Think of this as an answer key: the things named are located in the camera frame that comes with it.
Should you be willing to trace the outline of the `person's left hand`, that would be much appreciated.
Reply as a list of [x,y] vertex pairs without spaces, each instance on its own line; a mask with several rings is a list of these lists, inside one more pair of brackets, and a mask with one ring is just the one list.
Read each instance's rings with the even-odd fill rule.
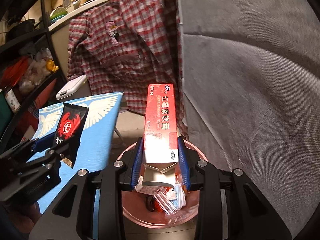
[[35,202],[31,206],[25,206],[19,209],[9,209],[9,217],[14,227],[22,234],[23,237],[28,238],[29,233],[35,224],[41,218],[40,206]]

